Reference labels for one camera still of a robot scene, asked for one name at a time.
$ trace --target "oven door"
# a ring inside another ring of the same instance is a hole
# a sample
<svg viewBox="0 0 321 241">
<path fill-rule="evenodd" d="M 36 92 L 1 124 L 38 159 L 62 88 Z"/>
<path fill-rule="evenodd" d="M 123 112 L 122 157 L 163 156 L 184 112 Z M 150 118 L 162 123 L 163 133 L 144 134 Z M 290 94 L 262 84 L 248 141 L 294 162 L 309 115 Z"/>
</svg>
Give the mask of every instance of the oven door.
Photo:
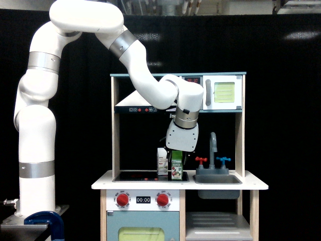
<svg viewBox="0 0 321 241">
<path fill-rule="evenodd" d="M 177 211 L 114 211 L 107 213 L 107 240 L 179 241 Z"/>
</svg>

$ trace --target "red faucet handle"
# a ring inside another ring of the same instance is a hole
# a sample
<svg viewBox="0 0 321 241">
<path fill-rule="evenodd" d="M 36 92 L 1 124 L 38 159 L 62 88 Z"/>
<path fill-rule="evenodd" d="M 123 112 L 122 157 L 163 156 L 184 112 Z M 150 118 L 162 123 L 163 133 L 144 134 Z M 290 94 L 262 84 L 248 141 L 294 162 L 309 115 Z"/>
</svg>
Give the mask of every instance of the red faucet handle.
<svg viewBox="0 0 321 241">
<path fill-rule="evenodd" d="M 202 165 L 203 164 L 203 162 L 207 162 L 207 158 L 201 158 L 201 157 L 196 157 L 195 158 L 195 161 L 199 161 L 200 162 L 200 165 Z"/>
</svg>

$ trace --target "oven window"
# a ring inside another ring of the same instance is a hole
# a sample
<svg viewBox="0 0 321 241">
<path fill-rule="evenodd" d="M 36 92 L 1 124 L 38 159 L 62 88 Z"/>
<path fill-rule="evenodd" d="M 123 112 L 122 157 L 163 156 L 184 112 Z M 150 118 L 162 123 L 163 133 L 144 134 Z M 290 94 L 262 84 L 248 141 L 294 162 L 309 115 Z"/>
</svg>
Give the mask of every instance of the oven window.
<svg viewBox="0 0 321 241">
<path fill-rule="evenodd" d="M 122 227 L 119 241 L 165 241 L 165 233 L 159 227 Z"/>
</svg>

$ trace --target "red button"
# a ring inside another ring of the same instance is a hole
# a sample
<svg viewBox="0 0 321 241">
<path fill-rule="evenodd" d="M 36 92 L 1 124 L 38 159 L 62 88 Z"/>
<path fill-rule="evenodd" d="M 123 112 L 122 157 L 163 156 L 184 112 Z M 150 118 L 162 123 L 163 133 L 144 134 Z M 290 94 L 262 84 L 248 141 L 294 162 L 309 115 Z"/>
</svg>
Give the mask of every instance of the red button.
<svg viewBox="0 0 321 241">
<path fill-rule="evenodd" d="M 166 194 L 160 194 L 158 197 L 157 197 L 157 204 L 159 206 L 166 206 L 169 202 L 169 197 L 167 197 Z"/>
<path fill-rule="evenodd" d="M 117 197 L 117 203 L 119 206 L 126 206 L 128 204 L 129 198 L 126 194 L 120 194 Z"/>
</svg>

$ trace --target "wooden frame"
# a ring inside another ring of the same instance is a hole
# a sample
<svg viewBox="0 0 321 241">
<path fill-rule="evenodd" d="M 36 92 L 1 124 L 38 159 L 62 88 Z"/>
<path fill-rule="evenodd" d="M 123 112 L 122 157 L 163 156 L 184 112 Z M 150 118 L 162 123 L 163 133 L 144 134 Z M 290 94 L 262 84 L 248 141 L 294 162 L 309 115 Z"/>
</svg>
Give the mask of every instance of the wooden frame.
<svg viewBox="0 0 321 241">
<path fill-rule="evenodd" d="M 112 177 L 120 172 L 119 163 L 119 114 L 114 107 L 119 102 L 119 84 L 111 77 L 111 117 L 112 117 Z M 242 112 L 235 114 L 235 171 L 245 177 L 245 75 L 242 76 Z M 243 192 L 236 200 L 236 212 L 243 213 Z M 107 241 L 106 190 L 100 191 L 100 241 Z M 253 241 L 259 237 L 259 191 L 250 190 L 250 231 Z M 180 190 L 180 241 L 186 239 L 186 191 Z"/>
</svg>

